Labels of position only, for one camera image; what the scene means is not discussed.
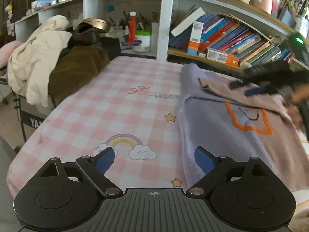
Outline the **person's right hand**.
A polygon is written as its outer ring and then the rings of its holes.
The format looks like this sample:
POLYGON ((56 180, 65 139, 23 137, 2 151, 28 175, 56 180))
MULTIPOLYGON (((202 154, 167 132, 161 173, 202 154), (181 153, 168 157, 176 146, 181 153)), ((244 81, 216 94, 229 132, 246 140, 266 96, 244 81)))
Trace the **person's right hand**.
POLYGON ((294 90, 292 96, 289 99, 289 102, 285 103, 285 109, 288 113, 288 116, 292 120, 293 125, 298 130, 301 129, 301 125, 303 122, 303 118, 299 110, 299 104, 307 100, 308 96, 309 96, 309 85, 303 84, 294 90))

